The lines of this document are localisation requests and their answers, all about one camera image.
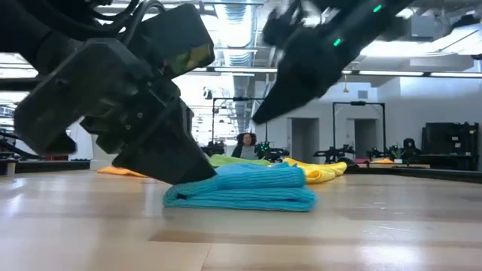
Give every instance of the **ceiling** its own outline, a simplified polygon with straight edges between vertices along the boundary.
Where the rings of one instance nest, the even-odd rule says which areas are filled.
[[[104,14],[121,11],[129,1],[114,0],[111,7],[100,8]],[[166,8],[174,8],[180,1],[162,1]],[[199,2],[191,2],[199,7]],[[203,22],[215,42],[216,61],[213,66],[230,67],[275,67],[282,53],[267,46],[262,39],[262,29],[268,14],[274,8],[287,6],[285,0],[206,0],[202,14]],[[331,14],[316,11],[307,5],[309,18],[306,24],[317,24],[320,20],[329,20]],[[390,44],[375,41],[362,52],[361,56],[347,67],[348,69],[390,70],[390,71],[464,71],[471,68],[473,62],[469,55],[458,51],[434,49],[432,41],[447,34],[447,27],[460,16],[480,14],[480,0],[420,0],[399,14],[409,18],[408,41],[396,41]],[[482,32],[479,32],[482,47]],[[0,54],[0,78],[35,77],[36,71],[16,54]],[[175,79],[182,91],[182,98],[195,112],[193,135],[199,142],[208,142],[212,134],[212,100],[206,99],[211,92],[213,97],[258,97],[266,93],[266,79],[273,80],[262,73],[228,74],[200,73],[183,75]],[[372,87],[385,83],[389,78],[374,76],[348,76],[348,82],[368,82]],[[13,107],[26,93],[0,93],[0,103]],[[217,101],[215,108],[215,137],[218,140],[233,139],[238,132],[249,129],[250,117],[255,102]],[[11,123],[8,116],[0,119]]]

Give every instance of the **table surface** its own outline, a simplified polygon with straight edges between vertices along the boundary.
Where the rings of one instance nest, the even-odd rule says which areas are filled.
[[[482,185],[346,175],[310,213],[164,209],[169,185],[0,178],[0,270],[480,270]]]

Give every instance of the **cable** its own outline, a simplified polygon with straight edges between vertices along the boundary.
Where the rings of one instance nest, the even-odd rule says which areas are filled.
[[[36,159],[40,160],[42,157],[35,155],[35,154],[29,154],[26,151],[22,151],[19,148],[13,146],[12,144],[7,143],[5,140],[0,140],[0,147],[1,148],[6,148],[7,150],[20,155],[21,157],[24,157],[26,159]]]
[[[124,45],[129,45],[130,41],[133,39],[134,33],[137,27],[142,22],[142,18],[151,8],[157,8],[159,12],[166,11],[165,7],[158,0],[146,0],[143,1],[134,11],[134,15],[131,17],[130,24],[126,26],[126,31],[121,41]]]
[[[14,134],[9,134],[9,133],[6,133],[6,132],[0,132],[0,136],[10,138],[10,139],[19,139],[18,136],[14,135]]]
[[[139,4],[140,0],[132,0],[127,8],[125,8],[123,11],[121,11],[118,14],[115,15],[104,15],[99,13],[98,11],[91,9],[89,11],[90,16],[97,18],[99,20],[106,20],[109,22],[117,21],[117,20],[128,20],[130,18],[130,15],[134,10],[136,9],[137,5]]]
[[[128,22],[128,20],[118,20],[103,26],[89,26],[59,12],[47,0],[20,0],[20,2],[23,8],[50,28],[57,29],[67,36],[80,41],[88,38],[115,37]]]

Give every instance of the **woman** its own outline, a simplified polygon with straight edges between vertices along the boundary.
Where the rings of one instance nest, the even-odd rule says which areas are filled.
[[[238,157],[246,160],[259,160],[256,154],[256,135],[254,133],[246,132],[237,136],[238,145],[234,148],[232,157]]]

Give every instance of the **blue towel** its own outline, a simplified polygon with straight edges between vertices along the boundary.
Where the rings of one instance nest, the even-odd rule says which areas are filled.
[[[216,172],[205,181],[171,187],[164,195],[164,205],[308,212],[316,204],[303,170],[287,163],[272,167],[234,163],[220,166]]]

